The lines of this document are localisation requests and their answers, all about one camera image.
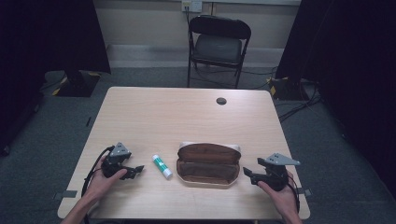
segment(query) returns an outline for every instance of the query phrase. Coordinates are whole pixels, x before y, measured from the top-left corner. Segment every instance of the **gray carpet floor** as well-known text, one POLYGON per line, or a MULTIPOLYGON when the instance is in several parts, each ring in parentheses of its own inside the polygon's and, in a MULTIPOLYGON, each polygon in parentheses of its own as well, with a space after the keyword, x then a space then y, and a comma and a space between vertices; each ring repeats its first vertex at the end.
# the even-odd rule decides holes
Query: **gray carpet floor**
MULTIPOLYGON (((249 68, 270 73, 270 68, 249 68)), ((63 72, 46 74, 49 85, 63 72)), ((271 75, 241 76, 239 89, 268 90, 271 75)), ((203 74, 233 82, 233 74, 203 74)), ((184 88, 187 68, 114 68, 104 74, 90 98, 56 97, 56 86, 43 89, 40 108, 15 140, 10 155, 0 158, 0 223, 59 223, 60 201, 54 194, 67 188, 106 91, 112 86, 184 88)), ((193 80, 192 88, 222 88, 193 80)), ((308 94, 313 85, 305 83, 308 94)), ((302 102, 274 100, 279 116, 302 102)), ((291 155, 308 197, 311 217, 304 223, 394 223, 396 203, 366 159, 345 141, 339 123, 323 103, 282 122, 291 155)))

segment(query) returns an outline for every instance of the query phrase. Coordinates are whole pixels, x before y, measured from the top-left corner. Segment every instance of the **chair backrest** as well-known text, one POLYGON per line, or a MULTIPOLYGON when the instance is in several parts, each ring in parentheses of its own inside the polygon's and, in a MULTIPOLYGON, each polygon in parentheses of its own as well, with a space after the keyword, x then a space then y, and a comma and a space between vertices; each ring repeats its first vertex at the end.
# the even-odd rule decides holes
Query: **chair backrest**
POLYGON ((240 20, 202 15, 193 18, 189 25, 190 33, 218 35, 249 41, 250 27, 240 20))

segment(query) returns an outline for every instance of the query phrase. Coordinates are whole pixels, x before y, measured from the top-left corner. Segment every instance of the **glue stick cap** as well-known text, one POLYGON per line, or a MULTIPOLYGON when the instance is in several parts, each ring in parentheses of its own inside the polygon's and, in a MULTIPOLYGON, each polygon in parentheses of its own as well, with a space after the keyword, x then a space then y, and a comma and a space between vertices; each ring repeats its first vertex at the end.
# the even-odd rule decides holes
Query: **glue stick cap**
POLYGON ((158 155, 152 156, 152 160, 154 161, 158 169, 163 173, 163 176, 165 176, 166 179, 169 179, 172 176, 172 172, 165 165, 165 163, 163 163, 163 160, 161 160, 158 155))

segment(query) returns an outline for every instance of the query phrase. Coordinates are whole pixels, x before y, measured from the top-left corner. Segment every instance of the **chair seat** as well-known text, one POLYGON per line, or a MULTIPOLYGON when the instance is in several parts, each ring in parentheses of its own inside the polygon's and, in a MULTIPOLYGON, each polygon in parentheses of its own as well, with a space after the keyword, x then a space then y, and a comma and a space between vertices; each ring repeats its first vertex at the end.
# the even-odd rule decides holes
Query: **chair seat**
POLYGON ((199 35, 192 58, 221 63, 241 62, 242 41, 215 35, 199 35))

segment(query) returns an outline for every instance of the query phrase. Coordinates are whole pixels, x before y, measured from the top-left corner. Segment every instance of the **hand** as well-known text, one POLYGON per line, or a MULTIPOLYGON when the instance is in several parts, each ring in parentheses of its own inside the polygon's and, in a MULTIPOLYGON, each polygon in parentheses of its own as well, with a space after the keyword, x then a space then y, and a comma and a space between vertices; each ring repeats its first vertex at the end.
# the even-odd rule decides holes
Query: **hand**
POLYGON ((114 185, 121 177, 126 173, 126 169, 117 171, 113 176, 107 178, 101 170, 101 166, 106 157, 102 157, 95 167, 90 185, 87 188, 84 196, 87 195, 97 202, 110 190, 111 186, 114 185))
MULTIPOLYGON (((288 171, 288 175, 289 184, 293 186, 293 174, 288 171)), ((303 223, 298 216, 296 200, 291 188, 286 186, 281 191, 275 191, 262 181, 257 184, 271 197, 277 212, 285 218, 286 223, 303 223)))

